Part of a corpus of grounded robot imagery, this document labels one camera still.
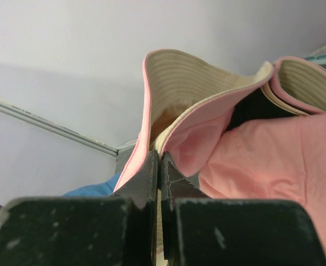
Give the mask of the beige pink stacked hats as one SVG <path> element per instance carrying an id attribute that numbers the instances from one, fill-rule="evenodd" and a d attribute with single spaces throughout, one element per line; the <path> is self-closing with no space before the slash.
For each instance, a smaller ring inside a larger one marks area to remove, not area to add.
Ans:
<path id="1" fill-rule="evenodd" d="M 242 99 L 198 175 L 212 198 L 285 199 L 311 216 L 326 253 L 326 70 L 299 58 Z"/>

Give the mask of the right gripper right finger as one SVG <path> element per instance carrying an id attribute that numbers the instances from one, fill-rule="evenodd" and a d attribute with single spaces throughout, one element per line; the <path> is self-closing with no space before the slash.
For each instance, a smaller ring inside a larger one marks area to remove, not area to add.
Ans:
<path id="1" fill-rule="evenodd" d="M 175 201 L 178 198 L 208 198 L 197 186 L 187 179 L 177 168 L 172 155 L 164 153 L 160 163 L 162 233 L 164 258 L 172 262 L 174 258 L 176 215 Z"/>

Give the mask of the left aluminium corner post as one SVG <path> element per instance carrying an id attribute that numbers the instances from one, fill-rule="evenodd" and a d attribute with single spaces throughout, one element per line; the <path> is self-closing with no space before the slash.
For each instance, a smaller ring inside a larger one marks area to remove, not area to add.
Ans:
<path id="1" fill-rule="evenodd" d="M 49 120 L 46 120 L 42 117 L 34 115 L 28 111 L 20 109 L 14 105 L 7 104 L 0 101 L 0 112 L 14 117 L 18 120 L 27 122 L 59 136 L 62 136 L 66 139 L 75 141 L 87 147 L 93 148 L 100 152 L 103 152 L 107 155 L 117 157 L 118 156 L 118 149 L 108 146 L 100 141 L 92 140 L 86 136 L 83 136 L 73 130 L 67 129 L 63 126 L 57 125 Z"/>

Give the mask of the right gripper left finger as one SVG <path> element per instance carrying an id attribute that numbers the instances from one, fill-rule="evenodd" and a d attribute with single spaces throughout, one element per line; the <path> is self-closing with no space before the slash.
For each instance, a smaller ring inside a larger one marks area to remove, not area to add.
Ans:
<path id="1" fill-rule="evenodd" d="M 150 151 L 138 172 L 114 196 L 124 200 L 122 260 L 156 259 L 157 152 Z"/>

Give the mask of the blue bucket hat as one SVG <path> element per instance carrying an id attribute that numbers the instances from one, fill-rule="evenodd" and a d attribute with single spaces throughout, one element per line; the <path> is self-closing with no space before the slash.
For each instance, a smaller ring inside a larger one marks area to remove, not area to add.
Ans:
<path id="1" fill-rule="evenodd" d="M 70 197 L 105 197 L 114 192 L 114 188 L 118 182 L 121 173 L 116 173 L 107 181 L 95 185 L 87 185 L 65 193 L 63 196 Z"/>

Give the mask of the pink bucket hat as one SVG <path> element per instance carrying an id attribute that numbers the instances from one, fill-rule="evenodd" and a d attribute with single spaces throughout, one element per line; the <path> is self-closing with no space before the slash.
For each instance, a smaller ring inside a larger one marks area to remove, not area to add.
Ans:
<path id="1" fill-rule="evenodd" d="M 235 106 L 267 83 L 273 72 L 269 62 L 254 75 L 243 76 L 180 50 L 150 52 L 142 64 L 141 131 L 116 187 L 138 173 L 150 150 L 170 153 L 186 177 L 198 173 L 227 129 Z"/>

